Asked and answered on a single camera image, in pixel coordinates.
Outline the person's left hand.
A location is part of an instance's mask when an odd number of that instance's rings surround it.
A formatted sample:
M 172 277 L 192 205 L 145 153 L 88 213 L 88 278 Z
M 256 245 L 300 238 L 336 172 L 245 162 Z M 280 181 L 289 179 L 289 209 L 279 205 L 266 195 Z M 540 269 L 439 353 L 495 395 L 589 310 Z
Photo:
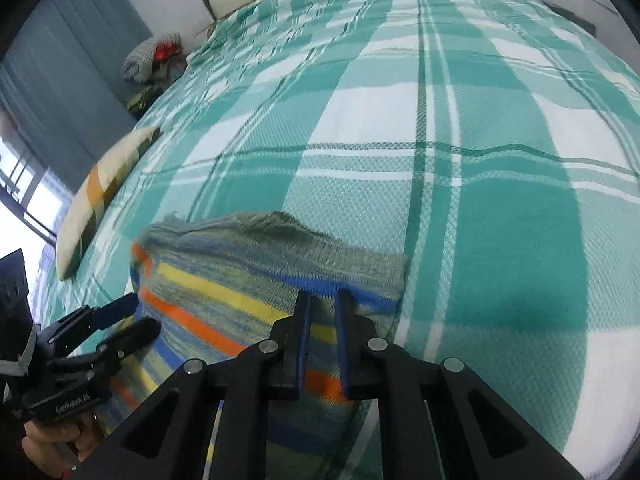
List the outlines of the person's left hand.
M 54 424 L 32 419 L 24 423 L 24 430 L 23 451 L 41 472 L 53 479 L 61 479 L 103 442 L 103 431 L 93 412 Z

